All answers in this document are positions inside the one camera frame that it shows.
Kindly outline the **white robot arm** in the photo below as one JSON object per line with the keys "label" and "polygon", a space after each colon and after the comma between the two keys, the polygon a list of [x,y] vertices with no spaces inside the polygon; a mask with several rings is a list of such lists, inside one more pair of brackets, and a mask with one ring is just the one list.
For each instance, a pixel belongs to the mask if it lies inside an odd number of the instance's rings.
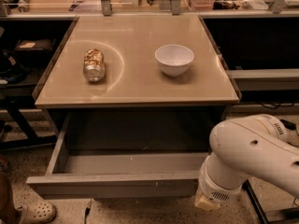
{"label": "white robot arm", "polygon": [[209,136],[211,153],[200,168],[194,205],[217,210],[252,176],[299,197],[299,148],[271,115],[227,119]]}

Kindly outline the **yellow foam-padded gripper finger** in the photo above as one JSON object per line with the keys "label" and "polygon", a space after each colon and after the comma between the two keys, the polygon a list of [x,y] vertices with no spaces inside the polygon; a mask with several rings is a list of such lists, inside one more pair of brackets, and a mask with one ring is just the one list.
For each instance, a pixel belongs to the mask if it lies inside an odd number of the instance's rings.
{"label": "yellow foam-padded gripper finger", "polygon": [[211,200],[208,194],[200,188],[195,193],[194,206],[206,211],[219,210],[221,208],[220,203]]}

